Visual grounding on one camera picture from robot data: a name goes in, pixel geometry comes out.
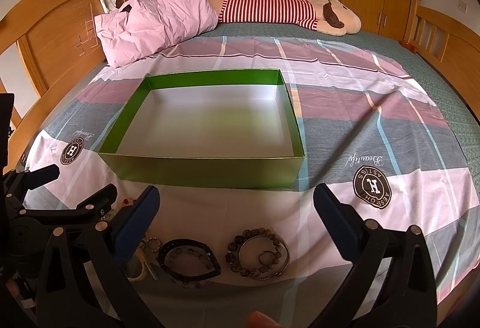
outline bolt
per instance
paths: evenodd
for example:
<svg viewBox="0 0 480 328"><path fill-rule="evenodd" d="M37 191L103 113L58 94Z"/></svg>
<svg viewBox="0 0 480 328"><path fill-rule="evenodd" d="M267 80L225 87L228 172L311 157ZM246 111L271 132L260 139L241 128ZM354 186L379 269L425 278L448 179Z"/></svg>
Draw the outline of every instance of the bolt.
<svg viewBox="0 0 480 328"><path fill-rule="evenodd" d="M422 234L422 232L421 232L422 230L420 229L420 227L418 225L412 225L410 227L410 230L416 235Z"/></svg>
<svg viewBox="0 0 480 328"><path fill-rule="evenodd" d="M97 231L104 231L109 225L105 221L100 221L95 224L95 229Z"/></svg>
<svg viewBox="0 0 480 328"><path fill-rule="evenodd" d="M62 227L56 227L53 230L53 235L54 236L60 236L61 234L63 234L63 228Z"/></svg>
<svg viewBox="0 0 480 328"><path fill-rule="evenodd" d="M372 231L378 228L378 223L374 219L366 220L365 225L368 229L371 229Z"/></svg>

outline stuffed animal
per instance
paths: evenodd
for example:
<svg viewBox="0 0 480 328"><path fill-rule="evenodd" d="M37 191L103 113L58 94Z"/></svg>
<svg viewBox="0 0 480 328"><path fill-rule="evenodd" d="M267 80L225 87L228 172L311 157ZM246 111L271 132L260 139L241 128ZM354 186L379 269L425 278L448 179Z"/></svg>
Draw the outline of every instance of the stuffed animal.
<svg viewBox="0 0 480 328"><path fill-rule="evenodd" d="M218 22L294 23L321 33L357 33L362 23L339 0L208 0Z"/></svg>

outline open box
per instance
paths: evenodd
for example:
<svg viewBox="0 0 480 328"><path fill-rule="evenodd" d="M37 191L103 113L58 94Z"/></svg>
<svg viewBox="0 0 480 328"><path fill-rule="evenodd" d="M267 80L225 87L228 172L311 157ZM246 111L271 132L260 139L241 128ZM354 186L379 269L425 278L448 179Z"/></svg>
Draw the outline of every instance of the open box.
<svg viewBox="0 0 480 328"><path fill-rule="evenodd" d="M197 187L289 187L304 159L279 70L146 76L99 155L121 179Z"/></svg>

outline electrical socket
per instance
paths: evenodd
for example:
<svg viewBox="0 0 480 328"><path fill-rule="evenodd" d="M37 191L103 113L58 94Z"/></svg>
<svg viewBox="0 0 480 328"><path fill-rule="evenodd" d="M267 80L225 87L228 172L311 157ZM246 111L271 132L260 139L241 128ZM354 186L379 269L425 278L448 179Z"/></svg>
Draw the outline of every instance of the electrical socket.
<svg viewBox="0 0 480 328"><path fill-rule="evenodd" d="M458 0L458 10L460 10L462 13L466 14L467 12L467 5L464 1Z"/></svg>

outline headboard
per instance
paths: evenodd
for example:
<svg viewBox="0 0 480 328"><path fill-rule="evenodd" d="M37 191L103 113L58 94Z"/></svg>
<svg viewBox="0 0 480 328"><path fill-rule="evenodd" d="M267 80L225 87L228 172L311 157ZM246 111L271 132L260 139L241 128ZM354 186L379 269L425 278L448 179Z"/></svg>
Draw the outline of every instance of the headboard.
<svg viewBox="0 0 480 328"><path fill-rule="evenodd" d="M410 43L457 91L480 120L480 36L438 11L419 6Z"/></svg>
<svg viewBox="0 0 480 328"><path fill-rule="evenodd" d="M117 0L119 7L126 0ZM0 21L0 54L16 43L40 99L19 121L9 140L9 164L23 151L61 99L104 59L94 30L100 0L21 0Z"/></svg>

